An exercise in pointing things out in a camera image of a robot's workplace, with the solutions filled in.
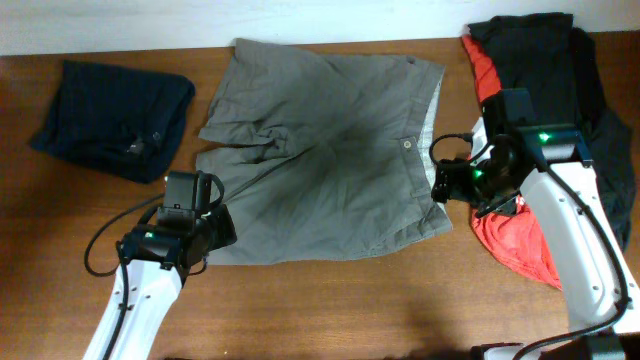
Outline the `grey shorts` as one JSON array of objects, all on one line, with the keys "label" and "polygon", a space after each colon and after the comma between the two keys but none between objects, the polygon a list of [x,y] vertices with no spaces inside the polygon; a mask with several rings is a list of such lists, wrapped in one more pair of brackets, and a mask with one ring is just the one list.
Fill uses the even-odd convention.
[{"label": "grey shorts", "polygon": [[216,265],[382,256],[446,233],[428,156],[444,75],[409,55],[239,39],[200,130],[237,241]]}]

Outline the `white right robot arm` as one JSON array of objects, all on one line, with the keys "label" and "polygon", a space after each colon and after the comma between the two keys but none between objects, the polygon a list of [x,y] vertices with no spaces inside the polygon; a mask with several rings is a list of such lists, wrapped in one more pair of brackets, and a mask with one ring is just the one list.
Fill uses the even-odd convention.
[{"label": "white right robot arm", "polygon": [[563,334],[528,345],[475,346],[472,358],[638,358],[639,284],[601,206],[580,131],[572,124],[482,118],[459,137],[471,154],[434,162],[435,200],[468,202],[482,217],[521,196],[543,232],[569,315]]}]

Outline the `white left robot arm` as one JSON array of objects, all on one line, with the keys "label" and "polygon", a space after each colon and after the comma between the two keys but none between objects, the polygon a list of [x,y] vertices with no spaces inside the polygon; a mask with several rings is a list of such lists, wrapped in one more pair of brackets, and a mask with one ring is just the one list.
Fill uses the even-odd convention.
[{"label": "white left robot arm", "polygon": [[84,353],[86,359],[146,359],[192,267],[235,243],[224,204],[206,211],[149,208],[115,244],[118,264],[109,301]]}]

